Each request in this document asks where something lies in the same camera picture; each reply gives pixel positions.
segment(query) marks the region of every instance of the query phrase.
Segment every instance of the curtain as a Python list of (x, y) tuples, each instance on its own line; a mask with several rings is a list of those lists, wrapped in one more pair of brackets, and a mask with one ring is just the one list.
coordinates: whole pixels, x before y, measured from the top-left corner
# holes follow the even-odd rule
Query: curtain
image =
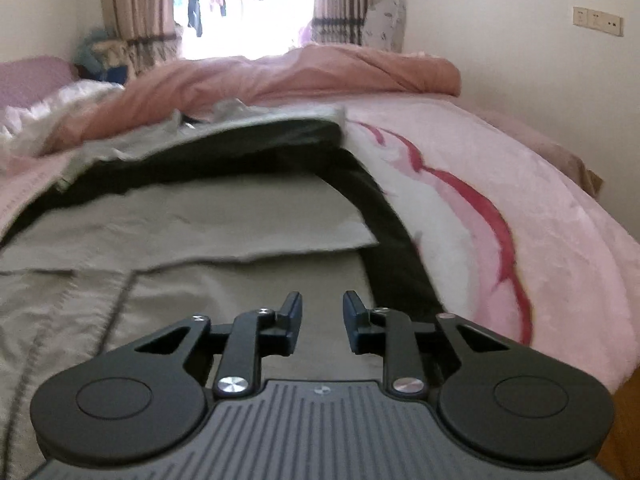
[(368, 3), (369, 0), (315, 0), (312, 40), (317, 43), (362, 44)]
[(102, 0), (104, 24), (126, 43), (130, 77), (180, 56), (174, 0)]

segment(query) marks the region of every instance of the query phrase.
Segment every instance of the purple pillow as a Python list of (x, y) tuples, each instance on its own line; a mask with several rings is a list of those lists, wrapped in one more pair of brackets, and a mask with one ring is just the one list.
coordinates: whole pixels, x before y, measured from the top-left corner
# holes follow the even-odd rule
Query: purple pillow
[(63, 59), (40, 56), (0, 63), (0, 111), (29, 108), (76, 80), (76, 69)]

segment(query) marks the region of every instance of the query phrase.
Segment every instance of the white patterned bag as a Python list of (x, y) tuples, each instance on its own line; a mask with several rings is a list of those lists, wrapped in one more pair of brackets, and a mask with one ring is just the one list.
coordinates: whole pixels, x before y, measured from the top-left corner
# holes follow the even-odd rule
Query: white patterned bag
[(383, 0), (369, 7), (362, 44), (379, 50), (401, 52), (406, 6), (400, 0)]

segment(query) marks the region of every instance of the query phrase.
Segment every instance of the silver screw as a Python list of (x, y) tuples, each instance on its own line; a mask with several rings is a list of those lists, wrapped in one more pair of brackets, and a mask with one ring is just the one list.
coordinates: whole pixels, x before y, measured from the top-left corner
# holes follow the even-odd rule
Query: silver screw
[(240, 394), (248, 387), (249, 383), (243, 377), (223, 377), (218, 381), (218, 389), (226, 394)]
[(394, 381), (394, 390), (401, 394), (416, 394), (424, 388), (424, 383), (415, 377), (401, 377)]
[(314, 393), (318, 395), (328, 395), (331, 393), (331, 388), (323, 384), (322, 386), (318, 386), (317, 388), (314, 388)]

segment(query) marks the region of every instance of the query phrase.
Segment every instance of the triangular cutout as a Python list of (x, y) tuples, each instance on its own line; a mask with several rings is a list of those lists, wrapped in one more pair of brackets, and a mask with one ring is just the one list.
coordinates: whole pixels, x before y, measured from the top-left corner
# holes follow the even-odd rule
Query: triangular cutout
[(501, 352), (508, 350), (509, 347), (496, 341), (487, 334), (484, 334), (475, 328), (467, 325), (458, 325), (458, 332), (464, 338), (466, 344), (469, 345), (474, 352)]
[(180, 343), (188, 333), (189, 327), (187, 326), (176, 328), (168, 334), (160, 336), (158, 339), (154, 339), (153, 341), (136, 348), (136, 352), (161, 355), (172, 354), (178, 349), (178, 346), (180, 346)]

